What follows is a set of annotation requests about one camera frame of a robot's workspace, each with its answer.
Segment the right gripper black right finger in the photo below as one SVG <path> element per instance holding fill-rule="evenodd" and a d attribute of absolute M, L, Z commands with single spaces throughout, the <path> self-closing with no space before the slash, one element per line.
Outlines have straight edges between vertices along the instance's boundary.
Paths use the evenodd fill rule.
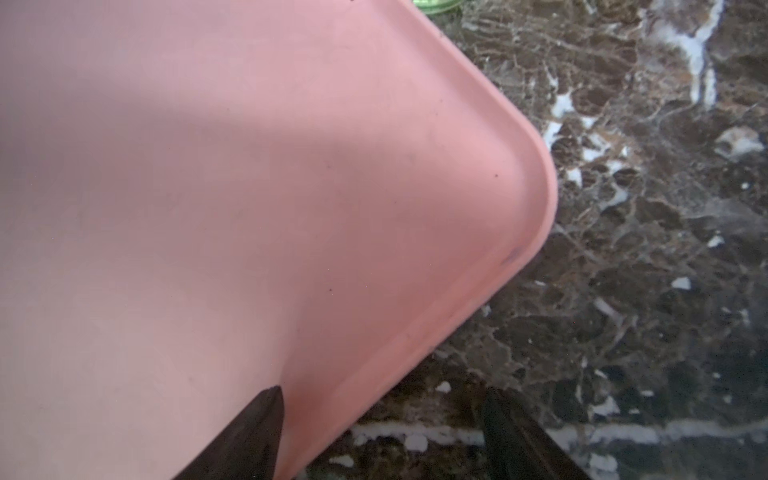
<path fill-rule="evenodd" d="M 491 479 L 589 480 L 520 402 L 501 390 L 486 392 L 482 430 Z"/>

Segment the pink plastic tray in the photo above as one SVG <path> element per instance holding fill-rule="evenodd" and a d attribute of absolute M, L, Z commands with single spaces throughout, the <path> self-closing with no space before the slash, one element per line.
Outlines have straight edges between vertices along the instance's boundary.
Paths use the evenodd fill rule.
<path fill-rule="evenodd" d="M 1 475 L 170 479 L 280 386 L 288 479 L 556 207 L 536 128 L 408 1 L 5 1 Z"/>

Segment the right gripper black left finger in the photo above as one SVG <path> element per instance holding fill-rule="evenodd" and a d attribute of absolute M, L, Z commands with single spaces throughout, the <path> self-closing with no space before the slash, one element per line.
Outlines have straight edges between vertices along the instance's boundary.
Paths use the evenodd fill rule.
<path fill-rule="evenodd" d="M 284 412 L 279 385 L 261 391 L 175 479 L 272 480 Z"/>

